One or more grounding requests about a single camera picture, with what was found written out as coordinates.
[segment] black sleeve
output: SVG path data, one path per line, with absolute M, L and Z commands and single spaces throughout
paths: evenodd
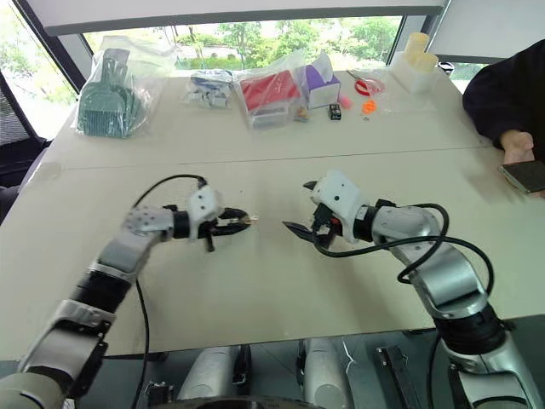
M 531 132 L 532 88 L 543 77 L 545 40 L 483 68 L 466 88 L 463 107 L 477 131 L 501 147 L 499 138 L 506 130 Z

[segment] purple tissue box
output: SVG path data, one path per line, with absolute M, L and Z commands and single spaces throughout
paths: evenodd
M 334 75 L 331 81 L 326 83 L 313 66 L 307 66 L 308 108 L 325 107 L 335 104 L 339 99 L 341 81 Z

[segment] wall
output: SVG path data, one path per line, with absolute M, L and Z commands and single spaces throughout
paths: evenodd
M 505 58 L 545 38 L 543 0 L 452 0 L 430 51 Z

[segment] smartphone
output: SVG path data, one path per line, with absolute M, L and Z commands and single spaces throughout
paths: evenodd
M 523 193 L 545 190 L 545 164 L 541 160 L 503 164 L 499 170 Z

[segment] green plastic item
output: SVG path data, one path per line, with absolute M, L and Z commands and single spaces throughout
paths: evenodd
M 77 128 L 86 135 L 127 138 L 140 118 L 142 105 L 125 85 L 127 66 L 113 58 L 102 60 L 99 82 L 85 84 L 79 97 Z

